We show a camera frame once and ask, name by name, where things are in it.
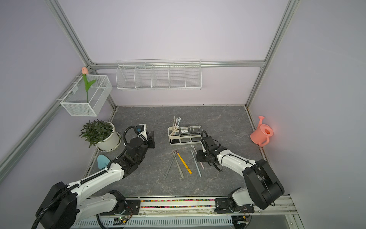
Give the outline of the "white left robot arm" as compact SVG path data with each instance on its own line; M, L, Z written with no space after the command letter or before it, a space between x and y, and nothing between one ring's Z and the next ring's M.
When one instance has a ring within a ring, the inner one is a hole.
M80 220L105 212L133 215L125 196L117 190L94 198L92 195L132 174L144 160L147 150L155 147L154 132L142 131L139 127L134 131L138 136L101 171L76 182L53 185L35 214L32 228L42 224L45 229L69 229Z

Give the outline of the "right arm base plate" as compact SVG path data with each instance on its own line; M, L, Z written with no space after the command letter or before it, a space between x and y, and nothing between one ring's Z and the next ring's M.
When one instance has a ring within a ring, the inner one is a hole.
M251 204L246 204L244 206L238 206L233 200L228 197L216 198L215 199L215 209L214 211L219 214L228 213L254 213L254 207Z

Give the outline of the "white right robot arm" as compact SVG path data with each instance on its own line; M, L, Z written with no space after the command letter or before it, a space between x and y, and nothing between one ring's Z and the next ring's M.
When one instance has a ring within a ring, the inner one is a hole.
M197 162L208 163L219 172L226 167L244 178L246 187L237 188L227 196L229 211L240 212L249 204L264 210L275 206L275 201L285 193L266 160L254 161L239 156L210 136L203 136L201 144L202 149L196 153Z

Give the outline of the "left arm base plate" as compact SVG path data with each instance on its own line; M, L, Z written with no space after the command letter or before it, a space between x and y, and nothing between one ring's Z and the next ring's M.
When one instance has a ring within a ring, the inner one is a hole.
M100 215L102 216L134 216L138 215L141 207L140 199L127 199L124 202L118 202L117 206L110 212L103 212Z

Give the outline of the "light blue toothbrush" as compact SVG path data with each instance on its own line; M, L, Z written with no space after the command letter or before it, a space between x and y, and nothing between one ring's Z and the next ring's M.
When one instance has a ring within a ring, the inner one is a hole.
M172 131L169 134L169 136L175 135L175 130L178 128L179 122L180 122L180 118L178 117L178 118L175 119L175 122L174 122L173 128L172 128Z

